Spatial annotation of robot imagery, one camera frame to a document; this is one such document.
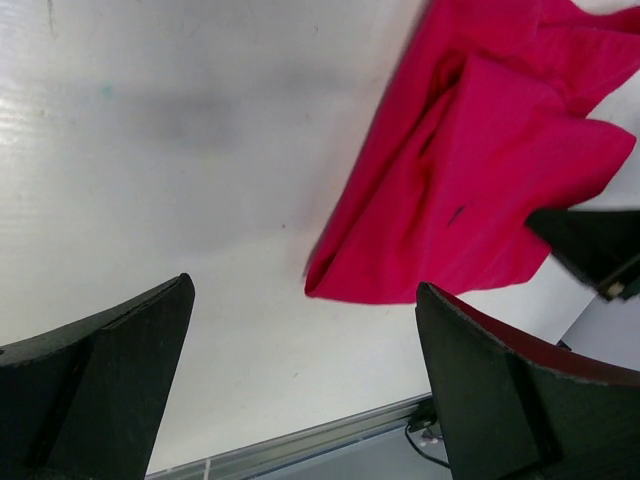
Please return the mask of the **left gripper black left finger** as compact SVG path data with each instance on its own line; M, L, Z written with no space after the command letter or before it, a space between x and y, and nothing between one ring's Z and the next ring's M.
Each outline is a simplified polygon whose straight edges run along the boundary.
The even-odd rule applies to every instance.
M2 346L2 478L144 478L194 301L183 273Z

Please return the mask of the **crimson red t shirt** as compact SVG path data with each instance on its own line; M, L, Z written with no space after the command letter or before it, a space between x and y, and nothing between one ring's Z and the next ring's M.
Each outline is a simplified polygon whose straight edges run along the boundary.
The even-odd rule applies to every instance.
M591 111L639 68L639 11L570 1L433 1L310 259L304 291L405 304L529 281L525 225L599 195L636 139Z

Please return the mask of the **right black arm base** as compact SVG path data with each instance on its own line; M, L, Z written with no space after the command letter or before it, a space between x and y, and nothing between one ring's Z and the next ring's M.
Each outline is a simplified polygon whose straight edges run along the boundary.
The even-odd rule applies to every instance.
M446 469L450 468L444 436L432 397L418 403L404 428L404 437L421 458Z

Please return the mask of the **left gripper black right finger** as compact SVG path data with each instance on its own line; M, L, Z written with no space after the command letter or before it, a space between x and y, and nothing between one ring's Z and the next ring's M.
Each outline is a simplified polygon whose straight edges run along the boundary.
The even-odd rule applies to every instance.
M543 341L430 283L416 301L454 478L638 478L637 371Z

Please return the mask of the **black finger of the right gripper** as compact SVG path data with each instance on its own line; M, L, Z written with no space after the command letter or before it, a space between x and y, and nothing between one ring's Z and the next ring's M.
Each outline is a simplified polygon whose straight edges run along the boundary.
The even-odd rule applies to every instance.
M538 209L526 225L565 269L604 300L639 295L637 210Z

